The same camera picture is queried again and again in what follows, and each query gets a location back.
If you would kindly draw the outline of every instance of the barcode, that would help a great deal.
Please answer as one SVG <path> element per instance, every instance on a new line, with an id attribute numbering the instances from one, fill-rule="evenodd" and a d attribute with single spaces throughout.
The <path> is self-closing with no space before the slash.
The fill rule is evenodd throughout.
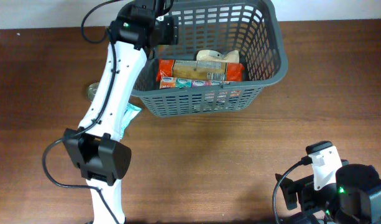
<path id="1" fill-rule="evenodd" d="M 222 73 L 208 72 L 207 73 L 207 79 L 208 80 L 214 80 L 214 81 L 225 81 L 226 76 L 225 76 L 225 74 L 222 74 Z"/>

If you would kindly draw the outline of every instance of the blue plastic packet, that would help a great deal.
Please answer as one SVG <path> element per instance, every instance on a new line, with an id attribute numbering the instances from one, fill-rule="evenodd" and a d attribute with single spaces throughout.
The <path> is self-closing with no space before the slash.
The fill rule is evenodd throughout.
<path id="1" fill-rule="evenodd" d="M 124 113 L 121 121 L 121 139 L 124 137 L 124 130 L 128 127 L 130 121 L 132 121 L 132 119 L 134 119 L 140 111 L 142 111 L 142 109 L 128 103 L 126 112 Z"/>

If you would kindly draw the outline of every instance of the wooden table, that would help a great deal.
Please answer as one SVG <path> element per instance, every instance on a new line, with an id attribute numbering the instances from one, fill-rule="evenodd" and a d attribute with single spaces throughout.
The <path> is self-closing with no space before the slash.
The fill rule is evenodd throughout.
<path id="1" fill-rule="evenodd" d="M 122 141 L 132 149 L 122 186 L 130 221 L 269 218 L 275 173 L 323 139 L 381 175 L 381 20 L 280 27 L 289 71 L 249 108 L 165 119 L 143 110 L 133 120 Z M 90 192 L 52 185 L 41 155 L 88 109 L 84 89 L 100 79 L 106 46 L 86 43 L 79 28 L 0 30 L 0 223 L 92 220 Z M 85 182 L 63 146 L 48 167 L 63 183 Z M 290 178 L 310 174 L 301 167 Z M 278 204 L 294 213 L 281 192 Z"/>

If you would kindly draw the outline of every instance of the white background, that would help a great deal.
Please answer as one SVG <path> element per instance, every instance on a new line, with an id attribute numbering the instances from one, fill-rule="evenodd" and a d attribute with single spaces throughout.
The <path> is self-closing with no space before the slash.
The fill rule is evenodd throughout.
<path id="1" fill-rule="evenodd" d="M 107 0 L 0 0 L 0 29 L 78 27 Z M 98 9 L 87 26 L 108 26 L 129 0 Z M 272 0 L 280 21 L 381 18 L 381 0 Z"/>

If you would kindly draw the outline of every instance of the basket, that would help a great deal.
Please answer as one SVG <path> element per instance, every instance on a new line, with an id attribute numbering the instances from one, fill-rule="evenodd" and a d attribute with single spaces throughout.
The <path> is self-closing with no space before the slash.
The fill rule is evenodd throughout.
<path id="1" fill-rule="evenodd" d="M 132 96 L 161 117 L 238 111 L 248 107 L 288 70 L 275 10 L 269 0 L 179 0 L 169 15 L 179 18 L 179 44 L 158 46 L 156 58 L 194 60 L 200 50 L 240 52 L 244 82 L 196 88 L 158 89 L 157 60 L 139 75 Z"/>

